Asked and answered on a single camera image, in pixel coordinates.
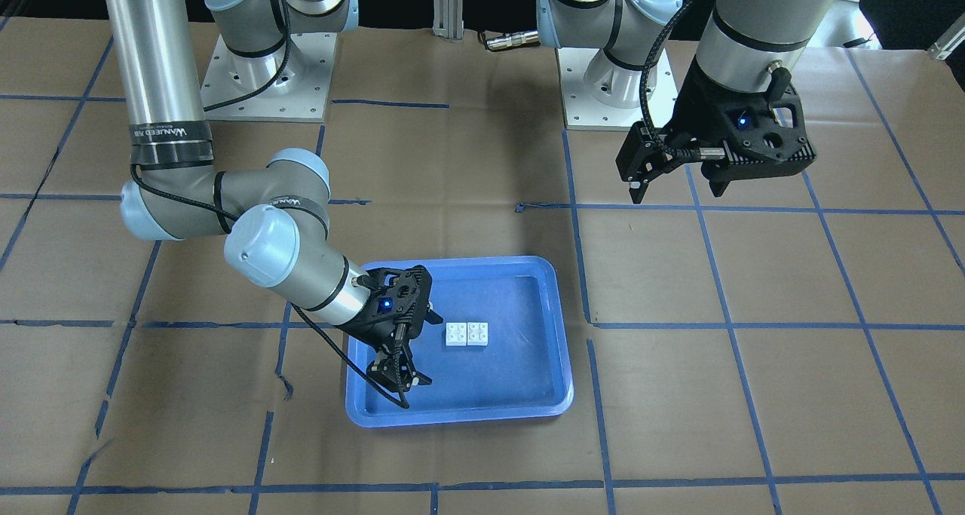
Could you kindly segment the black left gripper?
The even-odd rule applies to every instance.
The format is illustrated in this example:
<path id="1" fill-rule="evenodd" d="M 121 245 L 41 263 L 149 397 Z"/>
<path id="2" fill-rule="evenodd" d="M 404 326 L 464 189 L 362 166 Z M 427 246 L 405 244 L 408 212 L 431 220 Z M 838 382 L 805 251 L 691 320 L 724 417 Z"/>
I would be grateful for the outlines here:
<path id="1" fill-rule="evenodd" d="M 705 160 L 702 174 L 714 198 L 741 179 L 789 177 L 817 158 L 805 127 L 801 100 L 792 73 L 778 68 L 759 93 L 731 91 L 717 84 L 700 67 L 690 67 L 673 114 L 662 136 L 645 122 L 635 122 L 617 153 L 620 178 L 630 186 L 630 198 L 640 204 L 654 179 L 682 165 L 672 149 L 722 147 L 721 160 Z"/>

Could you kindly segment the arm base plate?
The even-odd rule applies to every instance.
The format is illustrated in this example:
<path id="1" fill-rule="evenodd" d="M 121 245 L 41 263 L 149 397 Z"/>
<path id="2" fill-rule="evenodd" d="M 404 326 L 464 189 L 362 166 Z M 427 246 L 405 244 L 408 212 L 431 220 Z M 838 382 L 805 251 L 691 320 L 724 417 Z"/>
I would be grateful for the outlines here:
<path id="1" fill-rule="evenodd" d="M 271 88 L 244 102 L 207 111 L 210 121 L 323 123 L 339 35 L 296 33 L 283 74 Z M 280 67 L 285 51 L 261 58 L 233 54 L 218 38 L 202 81 L 204 106 L 239 98 L 258 89 Z"/>
<path id="2" fill-rule="evenodd" d="M 602 49 L 557 49 L 559 86 L 569 130 L 629 130 L 642 117 L 641 72 L 617 67 Z M 672 116 L 678 96 L 671 65 L 661 54 L 648 75 L 645 92 L 655 127 Z"/>

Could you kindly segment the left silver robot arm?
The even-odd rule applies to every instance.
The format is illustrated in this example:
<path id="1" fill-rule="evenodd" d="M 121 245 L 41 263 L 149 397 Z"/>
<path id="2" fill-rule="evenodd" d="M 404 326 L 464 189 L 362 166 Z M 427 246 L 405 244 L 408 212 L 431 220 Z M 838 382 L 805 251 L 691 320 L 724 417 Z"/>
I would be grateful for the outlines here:
<path id="1" fill-rule="evenodd" d="M 834 0 L 714 0 L 672 115 L 655 124 L 648 76 L 699 0 L 537 0 L 540 42 L 599 48 L 640 72 L 641 118 L 618 151 L 618 175 L 640 203 L 654 179 L 697 162 L 714 196 L 731 182 L 790 177 L 816 161 L 792 70 Z"/>

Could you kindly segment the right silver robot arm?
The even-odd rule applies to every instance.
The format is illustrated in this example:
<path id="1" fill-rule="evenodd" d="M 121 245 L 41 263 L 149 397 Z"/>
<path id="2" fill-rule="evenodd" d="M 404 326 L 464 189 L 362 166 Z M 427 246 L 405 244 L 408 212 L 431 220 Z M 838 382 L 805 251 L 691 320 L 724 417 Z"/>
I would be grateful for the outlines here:
<path id="1" fill-rule="evenodd" d="M 203 0 L 239 82 L 223 100 L 202 95 L 185 0 L 106 0 L 130 114 L 130 178 L 121 216 L 136 237 L 184 241 L 222 235 L 224 257 L 251 284 L 286 299 L 314 330 L 321 323 L 375 350 L 360 369 L 401 407 L 431 380 L 410 344 L 442 322 L 423 265 L 370 268 L 329 240 L 330 176 L 319 154 L 286 148 L 260 168 L 215 160 L 208 115 L 310 89 L 296 36 L 347 32 L 359 0 Z"/>

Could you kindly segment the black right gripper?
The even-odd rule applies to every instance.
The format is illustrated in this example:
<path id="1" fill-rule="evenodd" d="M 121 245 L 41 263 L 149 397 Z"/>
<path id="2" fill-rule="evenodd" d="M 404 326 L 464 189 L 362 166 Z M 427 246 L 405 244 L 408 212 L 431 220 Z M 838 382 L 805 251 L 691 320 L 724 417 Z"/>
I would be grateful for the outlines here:
<path id="1" fill-rule="evenodd" d="M 401 340 L 417 339 L 427 325 L 444 319 L 430 307 L 432 277 L 424 265 L 406 270 L 373 268 L 364 275 L 372 289 L 361 311 L 342 325 L 342 330 L 377 350 L 366 367 L 366 376 L 394 394 L 406 394 L 417 385 L 431 385 L 432 378 L 414 367 L 408 345 L 396 346 L 397 326 L 406 326 Z"/>

